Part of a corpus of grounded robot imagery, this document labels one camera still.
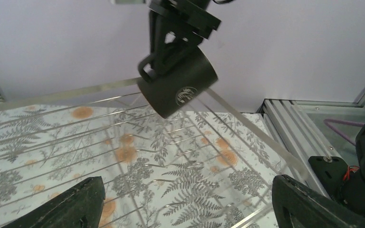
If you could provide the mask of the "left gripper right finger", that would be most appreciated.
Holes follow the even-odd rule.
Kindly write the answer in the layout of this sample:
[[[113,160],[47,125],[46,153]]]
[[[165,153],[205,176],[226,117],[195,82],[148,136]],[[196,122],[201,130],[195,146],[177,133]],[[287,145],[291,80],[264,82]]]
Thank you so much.
[[[365,228],[365,218],[288,175],[272,182],[272,205],[280,228]]]

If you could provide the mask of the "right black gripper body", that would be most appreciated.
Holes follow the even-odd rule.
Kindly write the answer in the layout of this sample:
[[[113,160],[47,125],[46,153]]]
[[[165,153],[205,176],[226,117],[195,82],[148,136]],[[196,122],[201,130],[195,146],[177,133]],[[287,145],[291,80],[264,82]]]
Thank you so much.
[[[208,0],[153,0],[149,9],[177,29],[186,30],[201,38],[208,39],[217,31],[221,20],[206,11]]]

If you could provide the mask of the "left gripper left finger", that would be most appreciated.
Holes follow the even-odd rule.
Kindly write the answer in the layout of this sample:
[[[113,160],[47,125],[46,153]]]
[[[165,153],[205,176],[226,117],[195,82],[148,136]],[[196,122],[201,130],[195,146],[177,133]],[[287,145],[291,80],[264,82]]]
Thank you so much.
[[[102,177],[89,177],[4,227],[97,228],[105,198]]]

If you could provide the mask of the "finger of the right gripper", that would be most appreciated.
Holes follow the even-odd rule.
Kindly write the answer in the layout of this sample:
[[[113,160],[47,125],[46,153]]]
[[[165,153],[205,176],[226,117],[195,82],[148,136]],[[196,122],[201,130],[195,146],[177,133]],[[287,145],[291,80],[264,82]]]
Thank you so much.
[[[171,54],[187,55],[203,42],[203,38],[192,31],[173,31],[175,38],[171,43]]]
[[[151,67],[158,75],[165,75],[176,64],[176,44],[166,42],[167,35],[175,32],[176,24],[171,18],[150,11],[149,27]]]

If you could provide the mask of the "black speckled mug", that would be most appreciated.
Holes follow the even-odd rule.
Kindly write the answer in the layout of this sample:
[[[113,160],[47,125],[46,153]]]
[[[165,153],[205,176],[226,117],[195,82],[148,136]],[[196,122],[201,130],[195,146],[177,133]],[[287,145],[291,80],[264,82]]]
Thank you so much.
[[[217,81],[215,69],[197,47],[165,76],[153,82],[139,79],[137,85],[148,104],[165,119]]]

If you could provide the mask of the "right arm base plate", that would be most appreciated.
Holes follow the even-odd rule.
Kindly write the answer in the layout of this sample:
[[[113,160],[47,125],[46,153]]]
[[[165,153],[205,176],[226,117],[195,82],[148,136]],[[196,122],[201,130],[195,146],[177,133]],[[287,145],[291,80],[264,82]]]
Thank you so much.
[[[339,189],[344,183],[344,176],[349,168],[348,164],[336,156],[310,156],[308,163],[329,197],[334,201],[339,201]]]

